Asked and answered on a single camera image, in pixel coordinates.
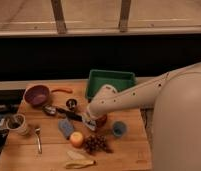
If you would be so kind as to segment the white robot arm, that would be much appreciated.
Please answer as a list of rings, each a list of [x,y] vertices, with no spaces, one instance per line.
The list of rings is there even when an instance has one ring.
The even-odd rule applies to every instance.
[[[153,171],[201,171],[201,62],[168,71],[124,91],[102,86],[84,117],[153,108]]]

